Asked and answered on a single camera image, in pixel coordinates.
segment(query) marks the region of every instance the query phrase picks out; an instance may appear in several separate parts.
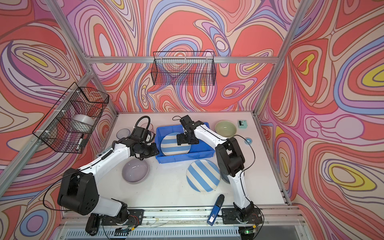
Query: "small green box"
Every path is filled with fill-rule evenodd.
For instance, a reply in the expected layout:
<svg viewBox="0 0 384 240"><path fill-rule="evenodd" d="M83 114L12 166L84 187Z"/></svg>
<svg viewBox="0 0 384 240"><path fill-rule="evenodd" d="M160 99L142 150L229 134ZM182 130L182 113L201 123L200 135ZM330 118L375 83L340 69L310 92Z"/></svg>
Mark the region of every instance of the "small green box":
<svg viewBox="0 0 384 240"><path fill-rule="evenodd" d="M238 128L247 128L247 121L246 120L238 120L237 121L237 126Z"/></svg>

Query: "gray bowl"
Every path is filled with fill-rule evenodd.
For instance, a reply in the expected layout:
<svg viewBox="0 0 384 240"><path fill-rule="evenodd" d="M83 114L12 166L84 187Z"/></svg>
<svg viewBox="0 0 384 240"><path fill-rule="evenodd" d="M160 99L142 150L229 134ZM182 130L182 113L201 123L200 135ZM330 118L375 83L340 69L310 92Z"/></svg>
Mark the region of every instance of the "gray bowl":
<svg viewBox="0 0 384 240"><path fill-rule="evenodd" d="M147 161L140 161L134 158L127 162L122 168L122 177L130 184L138 184L142 182L149 172Z"/></svg>

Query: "blue plastic bin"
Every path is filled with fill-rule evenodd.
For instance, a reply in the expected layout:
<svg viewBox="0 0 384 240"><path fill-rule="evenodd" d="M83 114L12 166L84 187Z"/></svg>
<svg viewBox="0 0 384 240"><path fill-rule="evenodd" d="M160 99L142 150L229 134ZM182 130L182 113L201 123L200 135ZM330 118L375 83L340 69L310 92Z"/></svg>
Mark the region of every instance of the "blue plastic bin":
<svg viewBox="0 0 384 240"><path fill-rule="evenodd" d="M165 156L161 151L160 145L161 141L165 136L172 132L184 132L182 125L176 126L166 126L166 127L158 127L156 129L155 143L160 153L156 156L156 159L159 163L169 163L169 162L180 162L194 159L205 159L209 157L213 157L215 154L215 150L211 148L204 141L200 140L199 144L191 145L191 150L187 154L179 154L173 156Z"/></svg>

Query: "metal vent grille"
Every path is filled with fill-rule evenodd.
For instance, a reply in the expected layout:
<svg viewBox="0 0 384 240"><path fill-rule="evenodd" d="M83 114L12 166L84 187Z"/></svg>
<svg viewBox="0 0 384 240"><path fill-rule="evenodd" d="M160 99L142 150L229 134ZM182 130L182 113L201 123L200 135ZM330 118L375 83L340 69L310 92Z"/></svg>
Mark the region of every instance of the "metal vent grille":
<svg viewBox="0 0 384 240"><path fill-rule="evenodd" d="M115 234L114 228L105 227L109 238L169 238L169 237L238 237L238 227L157 227L137 228L131 233ZM90 236L84 229L68 229L65 239L106 239L103 229L100 228L95 236Z"/></svg>

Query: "white bowl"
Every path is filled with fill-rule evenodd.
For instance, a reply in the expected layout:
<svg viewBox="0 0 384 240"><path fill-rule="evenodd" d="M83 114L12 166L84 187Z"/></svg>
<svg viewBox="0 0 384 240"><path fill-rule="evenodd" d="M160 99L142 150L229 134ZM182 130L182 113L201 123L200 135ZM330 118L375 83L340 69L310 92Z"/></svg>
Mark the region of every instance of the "white bowl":
<svg viewBox="0 0 384 240"><path fill-rule="evenodd" d="M95 123L95 121L91 117L84 114L76 114L75 116L73 116L72 119L78 122L85 123L85 124L79 124L76 121L71 121L71 127L79 132L91 131L93 128L93 124Z"/></svg>

